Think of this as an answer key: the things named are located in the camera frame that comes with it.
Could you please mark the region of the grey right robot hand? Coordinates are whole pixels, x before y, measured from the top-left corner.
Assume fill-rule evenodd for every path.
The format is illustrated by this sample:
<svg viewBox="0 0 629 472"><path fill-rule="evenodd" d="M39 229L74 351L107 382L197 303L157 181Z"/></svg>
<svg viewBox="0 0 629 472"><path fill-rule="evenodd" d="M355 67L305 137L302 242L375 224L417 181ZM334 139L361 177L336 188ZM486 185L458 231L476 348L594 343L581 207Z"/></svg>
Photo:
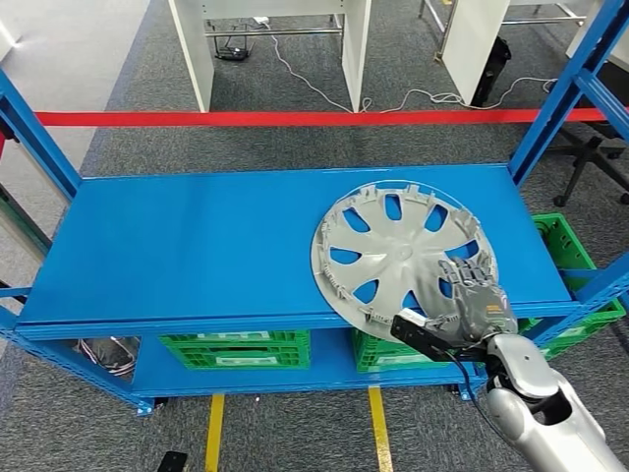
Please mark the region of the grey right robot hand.
<svg viewBox="0 0 629 472"><path fill-rule="evenodd" d="M471 260L438 262L451 289L449 310L427 322L428 332L456 348L470 349L496 334L517 334L507 293L488 268Z"/></svg>

